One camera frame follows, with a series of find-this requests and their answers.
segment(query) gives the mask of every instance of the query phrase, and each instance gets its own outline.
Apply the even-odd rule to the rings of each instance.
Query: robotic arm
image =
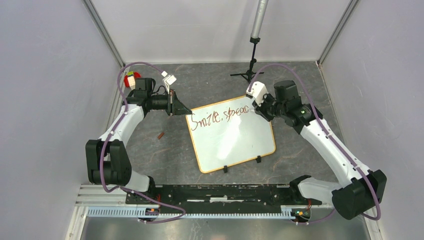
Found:
[[[135,78],[135,89],[126,98],[128,102],[127,112],[125,112],[125,106],[122,106],[118,117],[112,123],[111,127],[99,139],[89,140],[87,142],[85,145],[85,155],[88,179],[91,183],[102,184],[99,167],[102,146],[107,136],[111,133],[112,126],[116,124],[122,115],[126,115],[112,133],[113,135],[106,145],[105,155],[108,154],[109,161],[103,162],[105,183],[106,185],[126,186],[127,188],[146,194],[149,194],[148,191],[154,190],[155,183],[151,177],[132,170],[125,146],[136,126],[150,110],[165,110],[168,116],[192,113],[190,109],[180,102],[176,92],[173,89],[169,89],[166,80],[165,78],[164,83],[167,94],[155,95],[153,94],[156,84],[154,79]]]
[[[306,139],[324,158],[337,177],[338,183],[317,180],[303,175],[290,182],[290,188],[298,197],[316,199],[334,205],[345,219],[352,219],[375,206],[371,190],[359,171],[367,173],[378,202],[381,203],[387,178],[381,170],[371,171],[359,161],[333,134],[333,131],[317,110],[320,122],[327,129],[324,132],[310,104],[303,104],[296,84],[291,80],[274,84],[275,97],[268,93],[261,82],[254,82],[246,95],[253,98],[255,112],[268,122],[274,118],[282,118],[285,123]],[[356,163],[354,166],[345,153]]]

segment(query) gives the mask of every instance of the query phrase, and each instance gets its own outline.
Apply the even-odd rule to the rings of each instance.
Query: floor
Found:
[[[328,209],[312,209],[311,220]],[[164,224],[142,224],[133,218],[88,217],[82,240],[369,240],[363,217],[352,220],[335,214],[325,222],[296,226],[285,219],[180,219]]]
[[[266,65],[258,62],[254,69]],[[285,62],[305,81],[316,107],[322,112],[333,131],[340,131],[329,96],[315,62]],[[198,63],[159,65],[176,76],[172,85],[178,98],[190,109],[243,96],[247,82],[241,76],[249,63]],[[131,71],[161,83],[162,76],[146,66],[132,66]],[[273,84],[282,80],[295,80],[282,67],[269,67],[258,77],[274,93]],[[303,90],[298,87],[302,100]],[[230,183],[288,183],[311,175],[319,180],[335,182],[336,177],[318,152],[282,119],[274,119],[275,153],[228,168],[228,173],[218,170],[203,174],[199,171],[185,116],[169,117],[163,111],[151,111],[140,123],[128,141],[126,150],[133,169],[152,176],[156,184],[230,184]]]

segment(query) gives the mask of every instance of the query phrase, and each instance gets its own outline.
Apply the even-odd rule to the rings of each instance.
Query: yellow whiteboard edge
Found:
[[[221,104],[221,103],[225,103],[225,102],[229,102],[229,101],[236,100],[236,99],[241,99],[241,98],[244,98],[244,97],[245,97],[245,96],[238,96],[238,97],[231,98],[231,99],[228,99],[228,100],[219,101],[219,102],[215,102],[215,103],[208,104],[208,105],[205,105],[205,106],[196,107],[196,108],[193,108],[193,109],[192,109],[192,111],[197,110],[197,109],[202,109],[202,108],[210,107],[210,106],[217,105],[217,104]],[[200,172],[201,172],[202,174],[208,174],[208,173],[211,173],[211,172],[215,172],[215,171],[218,171],[218,170],[224,169],[224,166],[222,166],[222,167],[219,167],[219,168],[212,169],[212,170],[210,170],[210,171],[203,171],[203,170],[202,170],[202,167],[200,167],[200,162],[199,162],[198,153],[197,153],[197,151],[196,151],[195,141],[193,140],[192,130],[190,129],[189,115],[185,115],[185,121],[187,122],[188,132],[190,133],[191,142],[193,143],[193,148],[194,148],[194,154],[196,155],[196,161],[197,161],[197,165],[198,165],[198,167],[199,167]],[[273,125],[271,124],[271,122],[269,122],[269,127],[271,128],[272,142],[274,143],[274,150],[273,150],[273,151],[271,151],[271,152],[269,152],[269,153],[266,153],[266,154],[260,155],[261,157],[265,157],[265,156],[271,155],[271,154],[275,153],[275,151],[276,151],[276,149],[277,149],[277,146],[276,146],[276,139],[274,138]],[[231,167],[231,166],[234,166],[234,165],[237,165],[237,164],[242,164],[242,163],[244,163],[244,162],[251,161],[251,160],[254,160],[254,159],[256,159],[256,158],[257,158],[257,156],[256,156],[256,157],[249,158],[249,159],[246,159],[246,160],[242,160],[242,161],[239,161],[239,162],[236,162],[236,163],[233,163],[233,164],[227,165],[227,167]]]

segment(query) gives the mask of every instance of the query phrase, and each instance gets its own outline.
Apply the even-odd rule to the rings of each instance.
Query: gray stone surface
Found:
[[[255,70],[266,65],[255,64]],[[285,62],[304,80],[316,107],[322,112],[333,131],[340,131],[332,110],[323,79],[314,62]],[[247,82],[241,76],[230,74],[245,72],[249,63],[198,63],[160,65],[173,73],[177,82],[172,85],[178,98],[190,109],[213,104],[245,94]],[[162,76],[153,68],[132,66],[132,71],[143,77],[155,79]],[[295,77],[282,67],[269,67],[258,77],[274,94],[273,84]],[[304,103],[307,99],[298,84]],[[311,175],[319,180],[336,181],[330,167],[318,152],[282,119],[274,119],[272,128],[276,151],[262,158],[261,163],[247,161],[228,168],[228,173],[218,170],[203,174],[199,171],[185,116],[169,117],[164,111],[151,111],[136,127],[127,144],[133,169],[152,176],[156,184],[230,184],[230,183],[288,183]],[[160,133],[165,134],[159,140]]]

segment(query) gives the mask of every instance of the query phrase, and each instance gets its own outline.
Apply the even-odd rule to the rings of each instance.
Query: black tripod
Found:
[[[242,76],[250,84],[252,78],[256,72],[253,72],[253,66],[257,62],[255,58],[256,45],[261,40],[259,38],[259,32],[261,31],[262,21],[264,20],[265,10],[267,9],[268,0],[259,0],[256,10],[256,16],[254,17],[253,29],[250,34],[250,42],[253,43],[252,59],[250,60],[249,69],[245,73],[230,74],[230,76]]]

